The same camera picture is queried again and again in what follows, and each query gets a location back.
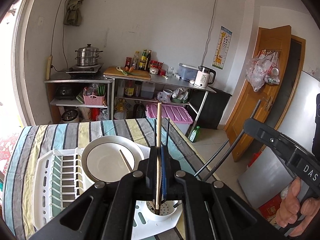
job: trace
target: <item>electric kettle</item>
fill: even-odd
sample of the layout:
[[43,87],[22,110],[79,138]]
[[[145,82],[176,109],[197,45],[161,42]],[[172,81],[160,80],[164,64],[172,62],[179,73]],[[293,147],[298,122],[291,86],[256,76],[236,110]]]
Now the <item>electric kettle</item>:
[[[211,73],[212,73],[212,81],[209,82]],[[206,88],[208,85],[213,84],[216,78],[216,75],[217,73],[213,69],[200,66],[196,76],[195,86],[200,88]]]

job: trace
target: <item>cutting board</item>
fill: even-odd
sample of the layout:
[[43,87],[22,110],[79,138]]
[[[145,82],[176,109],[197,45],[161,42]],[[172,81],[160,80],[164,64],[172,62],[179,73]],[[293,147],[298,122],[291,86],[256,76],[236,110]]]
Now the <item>cutting board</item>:
[[145,79],[145,80],[151,80],[151,76],[149,75],[149,72],[147,71],[142,71],[142,70],[134,70],[133,73],[137,73],[137,74],[141,74],[141,76],[134,76],[134,75],[124,75],[121,71],[116,69],[116,66],[111,66],[108,67],[105,71],[104,71],[104,75],[107,76],[118,76],[118,77],[130,77],[130,78],[138,78],[138,79]]

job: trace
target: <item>power cord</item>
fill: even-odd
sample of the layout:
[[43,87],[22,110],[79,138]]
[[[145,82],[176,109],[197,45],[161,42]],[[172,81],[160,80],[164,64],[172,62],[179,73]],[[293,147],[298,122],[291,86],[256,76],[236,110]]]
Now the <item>power cord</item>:
[[56,68],[54,67],[54,65],[51,65],[51,68],[54,68],[55,71],[57,72],[65,72],[66,70],[56,70]]
[[[61,2],[62,2],[62,0],[60,0],[59,6],[58,6],[58,10],[57,10],[57,13],[56,13],[56,17],[55,17],[55,20],[54,20],[54,25],[53,25],[52,39],[51,39],[51,52],[50,52],[50,55],[51,55],[51,56],[52,56],[52,46],[53,46],[54,30],[55,30],[55,27],[56,27],[57,16],[58,16],[58,12],[59,12],[59,9],[60,9],[60,6],[61,6]],[[65,17],[65,13],[66,13],[66,2],[67,2],[67,0],[64,2],[63,18]],[[66,58],[66,55],[65,55],[65,53],[64,53],[63,41],[64,41],[64,24],[63,24],[63,29],[62,29],[62,50],[63,50],[64,58],[65,58],[66,63],[67,63],[67,68],[69,68],[69,67],[68,67],[67,58]]]
[[210,32],[211,32],[211,28],[212,28],[212,22],[213,22],[213,16],[214,16],[214,8],[216,7],[216,1],[214,0],[214,5],[213,5],[213,11],[212,11],[212,18],[211,18],[211,24],[210,24],[210,28],[209,28],[209,32],[208,32],[208,39],[207,42],[205,43],[205,50],[204,50],[204,54],[202,57],[202,62],[201,62],[201,66],[203,66],[203,62],[204,62],[204,57],[208,52],[208,44],[209,44],[209,39],[210,39]]

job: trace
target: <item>human hand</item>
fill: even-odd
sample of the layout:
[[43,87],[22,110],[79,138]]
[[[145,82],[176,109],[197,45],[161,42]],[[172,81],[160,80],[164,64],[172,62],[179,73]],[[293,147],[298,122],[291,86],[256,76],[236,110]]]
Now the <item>human hand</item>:
[[[300,210],[300,203],[297,196],[301,189],[301,180],[296,178],[288,189],[288,194],[285,200],[281,202],[280,208],[276,214],[276,222],[282,228],[285,228],[288,223],[294,224],[297,219],[297,213]],[[315,198],[307,199],[301,207],[301,214],[306,217],[291,233],[290,236],[299,236],[307,228],[311,220],[318,213],[320,208],[320,200]]]

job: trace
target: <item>gas stove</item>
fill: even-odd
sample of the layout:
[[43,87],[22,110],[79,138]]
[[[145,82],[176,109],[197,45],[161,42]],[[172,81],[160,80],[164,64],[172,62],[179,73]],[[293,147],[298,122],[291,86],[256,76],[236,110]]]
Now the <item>gas stove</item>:
[[90,66],[87,68],[84,67],[79,67],[77,65],[72,66],[71,68],[68,68],[68,70],[66,71],[66,73],[68,73],[71,76],[75,76],[75,75],[95,75],[96,73],[98,73],[98,71],[100,70],[100,68],[103,66],[103,63],[99,63],[95,66]]

